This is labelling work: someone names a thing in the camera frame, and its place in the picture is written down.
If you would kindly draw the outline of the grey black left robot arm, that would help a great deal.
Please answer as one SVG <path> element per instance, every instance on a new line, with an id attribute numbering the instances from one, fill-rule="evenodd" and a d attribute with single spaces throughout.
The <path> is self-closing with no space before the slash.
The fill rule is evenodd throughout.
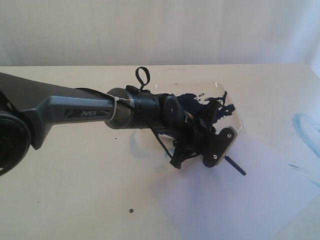
<path id="1" fill-rule="evenodd" d="M 152 93 L 146 82 L 106 93 L 0 75 L 0 173 L 6 174 L 38 150 L 54 125 L 104 122 L 114 130 L 150 129 L 172 138 L 170 164 L 180 169 L 202 156 L 214 167 L 226 158 L 241 121 L 228 93 L 203 98 L 192 93 Z"/>

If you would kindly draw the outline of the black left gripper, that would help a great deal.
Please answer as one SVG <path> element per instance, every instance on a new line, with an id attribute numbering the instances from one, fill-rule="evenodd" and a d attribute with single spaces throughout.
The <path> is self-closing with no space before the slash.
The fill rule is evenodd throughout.
<path id="1" fill-rule="evenodd" d="M 179 135 L 174 137 L 175 147 L 170 164 L 176 169 L 188 159 L 202 156 L 203 164 L 212 168 L 216 166 L 218 154 L 218 134 L 213 126 L 213 120 L 220 107 L 216 100 L 211 101 L 196 115 L 185 115 L 185 120 L 179 129 Z"/>

